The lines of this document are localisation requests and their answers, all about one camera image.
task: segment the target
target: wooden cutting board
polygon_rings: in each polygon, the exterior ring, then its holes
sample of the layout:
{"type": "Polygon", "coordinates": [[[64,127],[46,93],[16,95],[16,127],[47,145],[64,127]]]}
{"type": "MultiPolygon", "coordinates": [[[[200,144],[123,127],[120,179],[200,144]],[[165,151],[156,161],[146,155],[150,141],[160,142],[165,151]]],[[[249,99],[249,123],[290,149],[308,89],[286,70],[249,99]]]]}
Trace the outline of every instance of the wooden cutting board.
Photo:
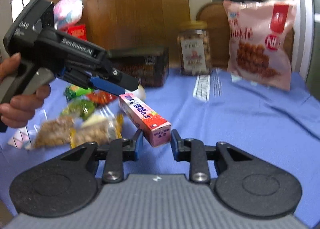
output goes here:
{"type": "MultiPolygon", "coordinates": [[[[206,4],[199,10],[196,19],[206,21],[208,24],[212,66],[227,69],[230,30],[222,2],[214,1],[206,4]]],[[[292,45],[293,31],[291,30],[284,40],[284,50],[290,61],[292,59],[292,45]]]]}

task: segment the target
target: pink snack bag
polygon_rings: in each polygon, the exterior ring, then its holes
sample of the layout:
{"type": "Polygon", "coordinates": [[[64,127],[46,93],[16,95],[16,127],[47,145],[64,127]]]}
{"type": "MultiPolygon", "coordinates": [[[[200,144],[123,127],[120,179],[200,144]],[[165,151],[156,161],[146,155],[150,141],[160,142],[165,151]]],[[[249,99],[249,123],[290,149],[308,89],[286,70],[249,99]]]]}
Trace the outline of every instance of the pink snack bag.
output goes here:
{"type": "Polygon", "coordinates": [[[143,130],[143,135],[153,147],[158,147],[170,141],[171,124],[157,114],[143,101],[132,93],[119,96],[121,109],[131,119],[138,129],[143,130]]]}
{"type": "Polygon", "coordinates": [[[283,50],[296,16],[294,1],[238,3],[225,0],[230,27],[228,72],[290,90],[291,64],[283,50]]]}

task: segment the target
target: peanut snack bag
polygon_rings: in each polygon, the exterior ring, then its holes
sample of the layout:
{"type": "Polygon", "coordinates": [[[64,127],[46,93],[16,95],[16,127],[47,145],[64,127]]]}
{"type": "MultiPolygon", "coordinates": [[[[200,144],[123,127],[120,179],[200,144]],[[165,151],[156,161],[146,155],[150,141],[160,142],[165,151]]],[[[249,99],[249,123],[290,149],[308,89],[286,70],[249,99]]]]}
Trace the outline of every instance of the peanut snack bag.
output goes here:
{"type": "Polygon", "coordinates": [[[230,44],[228,72],[290,90],[291,64],[283,50],[296,15],[294,1],[238,3],[225,0],[230,44]]]}

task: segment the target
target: snack bag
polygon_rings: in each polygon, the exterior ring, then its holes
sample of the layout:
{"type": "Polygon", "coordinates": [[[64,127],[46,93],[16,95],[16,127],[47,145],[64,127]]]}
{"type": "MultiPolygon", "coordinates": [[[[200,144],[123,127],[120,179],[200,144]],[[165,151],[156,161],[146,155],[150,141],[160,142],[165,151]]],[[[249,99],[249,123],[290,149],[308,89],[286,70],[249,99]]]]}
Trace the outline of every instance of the snack bag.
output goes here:
{"type": "Polygon", "coordinates": [[[75,148],[86,142],[103,145],[120,139],[122,123],[122,114],[115,117],[108,107],[104,107],[90,116],[79,129],[71,131],[71,147],[75,148]]]}
{"type": "Polygon", "coordinates": [[[71,116],[61,116],[56,120],[46,121],[32,144],[32,148],[54,147],[70,143],[71,129],[75,119],[71,116]]]}
{"type": "Polygon", "coordinates": [[[54,26],[58,30],[73,26],[82,17],[82,0],[60,0],[53,8],[54,26]]]}
{"type": "Polygon", "coordinates": [[[96,109],[93,102],[85,99],[75,99],[62,111],[61,115],[73,115],[86,120],[96,109]]]}
{"type": "Polygon", "coordinates": [[[93,91],[92,93],[87,94],[86,97],[90,101],[101,105],[106,105],[118,98],[117,96],[112,95],[106,91],[93,91]]]}
{"type": "Polygon", "coordinates": [[[88,40],[85,24],[70,26],[67,28],[67,33],[70,34],[71,36],[75,36],[83,40],[88,40]]]}
{"type": "Polygon", "coordinates": [[[91,93],[93,90],[91,88],[83,89],[74,84],[67,86],[64,90],[64,95],[67,99],[67,102],[71,101],[73,98],[80,97],[82,95],[86,95],[91,93]]]}
{"type": "Polygon", "coordinates": [[[294,1],[238,3],[225,0],[230,44],[228,72],[290,90],[291,65],[283,50],[296,15],[294,1]]]}

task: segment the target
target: human hand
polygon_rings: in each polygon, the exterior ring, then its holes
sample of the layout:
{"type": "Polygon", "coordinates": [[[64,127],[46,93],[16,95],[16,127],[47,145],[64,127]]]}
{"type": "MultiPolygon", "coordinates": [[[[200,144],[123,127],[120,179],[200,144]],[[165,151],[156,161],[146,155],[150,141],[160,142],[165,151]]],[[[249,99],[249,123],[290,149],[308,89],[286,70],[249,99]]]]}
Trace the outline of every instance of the human hand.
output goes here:
{"type": "MultiPolygon", "coordinates": [[[[0,64],[0,83],[19,67],[21,55],[19,53],[7,58],[0,64]]],[[[39,87],[33,95],[14,96],[10,103],[0,104],[1,120],[11,128],[21,128],[35,115],[36,109],[43,106],[45,98],[50,95],[50,86],[39,87]]]]}

